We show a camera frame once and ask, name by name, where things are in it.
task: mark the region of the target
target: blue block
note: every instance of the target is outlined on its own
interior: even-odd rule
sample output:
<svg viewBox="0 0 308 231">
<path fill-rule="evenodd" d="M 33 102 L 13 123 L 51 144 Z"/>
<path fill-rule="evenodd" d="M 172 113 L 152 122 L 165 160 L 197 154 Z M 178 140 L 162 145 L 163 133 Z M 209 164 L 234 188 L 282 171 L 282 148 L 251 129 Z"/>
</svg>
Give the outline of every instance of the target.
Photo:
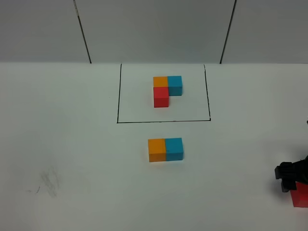
<svg viewBox="0 0 308 231">
<path fill-rule="evenodd" d="M 182 76 L 168 76 L 168 90 L 169 96 L 182 95 Z"/>
<path fill-rule="evenodd" d="M 184 157 L 182 138 L 165 139 L 166 161 L 182 160 Z"/>
</svg>

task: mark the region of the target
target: block structure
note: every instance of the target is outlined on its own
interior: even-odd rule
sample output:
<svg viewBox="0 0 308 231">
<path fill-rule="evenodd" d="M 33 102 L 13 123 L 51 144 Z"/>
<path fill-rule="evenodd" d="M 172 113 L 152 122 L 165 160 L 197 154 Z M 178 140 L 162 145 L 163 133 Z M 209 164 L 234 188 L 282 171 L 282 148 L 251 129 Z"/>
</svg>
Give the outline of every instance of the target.
<svg viewBox="0 0 308 231">
<path fill-rule="evenodd" d="M 166 161 L 166 144 L 165 139 L 148 140 L 149 161 Z"/>
<path fill-rule="evenodd" d="M 154 107 L 169 107 L 168 87 L 154 87 Z"/>
<path fill-rule="evenodd" d="M 179 96 L 183 94 L 182 76 L 168 76 L 169 96 Z"/>
<path fill-rule="evenodd" d="M 182 160 L 184 157 L 182 138 L 165 139 L 166 161 Z"/>
<path fill-rule="evenodd" d="M 168 87 L 168 77 L 167 76 L 153 77 L 153 87 L 155 88 Z"/>
<path fill-rule="evenodd" d="M 308 185 L 296 182 L 297 190 L 290 190 L 294 207 L 308 208 Z"/>
</svg>

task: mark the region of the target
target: toy block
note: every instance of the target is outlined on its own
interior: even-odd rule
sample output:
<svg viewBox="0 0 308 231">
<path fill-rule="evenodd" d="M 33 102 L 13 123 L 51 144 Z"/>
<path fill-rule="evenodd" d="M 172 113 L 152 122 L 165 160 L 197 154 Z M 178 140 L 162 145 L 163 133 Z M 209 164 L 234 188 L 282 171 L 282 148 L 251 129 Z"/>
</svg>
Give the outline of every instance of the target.
<svg viewBox="0 0 308 231">
<path fill-rule="evenodd" d="M 169 107 L 169 91 L 167 87 L 153 88 L 154 107 Z"/>
<path fill-rule="evenodd" d="M 169 96 L 183 94 L 182 76 L 168 76 Z"/>
<path fill-rule="evenodd" d="M 166 161 L 182 160 L 184 156 L 182 138 L 165 139 Z"/>
<path fill-rule="evenodd" d="M 297 190 L 290 190 L 294 207 L 308 208 L 308 185 L 296 182 Z"/>
<path fill-rule="evenodd" d="M 148 140 L 149 161 L 166 161 L 166 144 L 165 139 Z"/>
<path fill-rule="evenodd" d="M 168 87 L 168 77 L 167 76 L 153 77 L 153 87 L 155 88 Z"/>
</svg>

